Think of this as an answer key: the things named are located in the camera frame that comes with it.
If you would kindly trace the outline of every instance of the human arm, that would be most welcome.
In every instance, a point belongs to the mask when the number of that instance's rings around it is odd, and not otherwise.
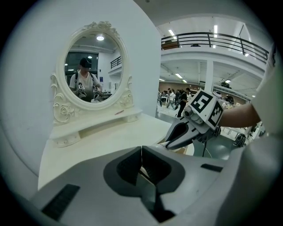
[[[245,104],[234,109],[226,109],[219,121],[219,126],[243,128],[260,122],[260,118],[252,104]]]
[[[94,85],[96,87],[98,87],[100,89],[100,91],[102,91],[102,85],[99,83],[97,77],[95,75],[92,75],[93,76],[93,82],[94,82]]]

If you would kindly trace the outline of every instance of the white sleeve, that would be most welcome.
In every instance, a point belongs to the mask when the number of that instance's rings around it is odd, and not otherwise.
[[[100,84],[99,81],[98,81],[98,79],[97,79],[97,77],[96,77],[94,74],[92,74],[92,76],[93,76],[93,82],[94,82],[94,84],[95,84],[95,85]]]
[[[73,89],[76,88],[75,80],[76,80],[76,74],[73,74],[70,80],[70,85],[69,85],[70,88],[73,88]]]

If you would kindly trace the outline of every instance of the ornate mirror frame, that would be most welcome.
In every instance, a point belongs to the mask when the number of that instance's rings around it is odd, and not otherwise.
[[[105,33],[114,39],[114,41],[118,44],[122,60],[121,81],[118,89],[111,97],[100,103],[89,103],[79,99],[70,90],[65,80],[65,59],[69,50],[84,34],[94,31]],[[132,107],[133,98],[130,90],[131,78],[129,57],[125,44],[116,29],[112,28],[108,21],[101,21],[99,23],[93,22],[80,28],[70,37],[69,40],[67,40],[62,54],[57,60],[55,73],[51,75],[51,87],[54,93],[54,123],[65,124],[73,121],[71,120],[73,116],[77,117],[79,115],[101,111],[113,105],[116,106],[115,108],[117,110]]]

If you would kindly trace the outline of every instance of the carved rose decoration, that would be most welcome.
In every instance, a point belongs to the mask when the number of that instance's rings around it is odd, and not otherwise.
[[[75,111],[74,108],[68,107],[67,105],[62,105],[60,113],[62,115],[71,115]]]
[[[123,108],[130,108],[134,105],[133,96],[129,89],[126,89],[119,102]]]
[[[92,22],[91,24],[85,26],[83,30],[90,29],[90,28],[98,28],[102,30],[108,30],[112,32],[116,37],[120,37],[118,32],[116,31],[115,28],[111,28],[112,25],[109,23],[109,21],[100,21],[99,23]]]

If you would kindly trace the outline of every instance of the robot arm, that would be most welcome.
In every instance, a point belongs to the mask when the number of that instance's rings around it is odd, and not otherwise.
[[[78,96],[79,99],[85,98],[87,96],[85,93],[85,88],[81,83],[79,83],[76,95]]]
[[[183,116],[173,122],[161,146],[174,150],[191,144],[194,139],[206,142],[214,136],[222,113],[217,98],[199,90],[184,109]]]
[[[99,88],[97,87],[94,87],[93,89],[93,99],[92,99],[92,103],[98,103],[98,102],[101,102],[102,101],[102,93],[100,91]]]

